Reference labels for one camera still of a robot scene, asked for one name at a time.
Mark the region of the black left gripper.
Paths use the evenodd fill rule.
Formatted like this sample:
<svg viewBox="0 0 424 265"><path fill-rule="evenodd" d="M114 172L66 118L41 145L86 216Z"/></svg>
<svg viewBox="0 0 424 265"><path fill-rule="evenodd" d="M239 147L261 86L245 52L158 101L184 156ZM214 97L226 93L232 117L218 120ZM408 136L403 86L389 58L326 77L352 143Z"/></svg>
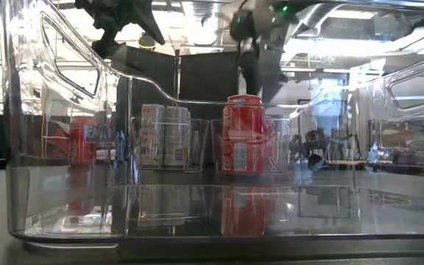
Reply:
<svg viewBox="0 0 424 265"><path fill-rule="evenodd" d="M119 43L114 39L128 24L139 25L160 45L166 43L149 0L75 0L74 6L92 17L96 29L104 30L101 39L92 43L92 49L103 59L114 55L119 49Z"/></svg>

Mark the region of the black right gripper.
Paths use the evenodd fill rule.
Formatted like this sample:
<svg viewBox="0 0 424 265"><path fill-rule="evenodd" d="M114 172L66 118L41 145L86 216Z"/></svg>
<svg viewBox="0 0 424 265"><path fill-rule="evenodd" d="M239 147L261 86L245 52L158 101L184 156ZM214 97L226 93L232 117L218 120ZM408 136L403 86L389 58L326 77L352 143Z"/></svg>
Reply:
<svg viewBox="0 0 424 265"><path fill-rule="evenodd" d="M258 50L264 38L262 54L262 99L271 102L286 77L280 68L286 33L279 32L289 25L289 2L281 0L239 0L241 3L230 21L230 37L241 54L241 73L246 92L258 95Z"/></svg>

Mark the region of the red Fanta soda can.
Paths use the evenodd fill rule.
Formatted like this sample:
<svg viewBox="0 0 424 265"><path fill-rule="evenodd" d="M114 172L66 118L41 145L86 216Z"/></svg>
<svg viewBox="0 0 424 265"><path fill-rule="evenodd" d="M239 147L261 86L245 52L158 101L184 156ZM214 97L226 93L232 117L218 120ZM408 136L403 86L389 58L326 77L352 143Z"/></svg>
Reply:
<svg viewBox="0 0 424 265"><path fill-rule="evenodd" d="M227 98L222 112L222 171L257 175L264 172L265 109L259 96Z"/></svg>
<svg viewBox="0 0 424 265"><path fill-rule="evenodd" d="M108 124L94 116L75 116L70 123L68 162L87 166L97 159L97 149L109 141Z"/></svg>

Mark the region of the white Celsius drink can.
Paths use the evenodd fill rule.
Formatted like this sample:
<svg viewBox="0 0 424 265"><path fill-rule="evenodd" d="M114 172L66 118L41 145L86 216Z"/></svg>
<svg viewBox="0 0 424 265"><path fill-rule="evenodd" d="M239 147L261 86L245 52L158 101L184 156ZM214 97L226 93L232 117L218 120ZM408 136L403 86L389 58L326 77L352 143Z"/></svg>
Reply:
<svg viewBox="0 0 424 265"><path fill-rule="evenodd" d="M165 122L164 165L185 167L191 140L189 110L186 107L168 106Z"/></svg>
<svg viewBox="0 0 424 265"><path fill-rule="evenodd" d="M158 168L163 162L166 108L143 104L141 109L141 165Z"/></svg>

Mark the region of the black folding screen panel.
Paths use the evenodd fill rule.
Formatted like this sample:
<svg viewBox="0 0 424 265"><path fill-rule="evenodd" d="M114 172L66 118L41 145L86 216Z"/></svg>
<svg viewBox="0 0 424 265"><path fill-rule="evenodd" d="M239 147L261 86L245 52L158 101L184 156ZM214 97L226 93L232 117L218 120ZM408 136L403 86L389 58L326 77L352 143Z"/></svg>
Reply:
<svg viewBox="0 0 424 265"><path fill-rule="evenodd" d="M239 92L239 70L234 52L167 55L121 45L109 57L121 72L116 87L115 167L135 161L130 122L141 118L143 104L186 107L191 119L210 122L222 116L223 102ZM211 140L205 147L204 166L213 164Z"/></svg>

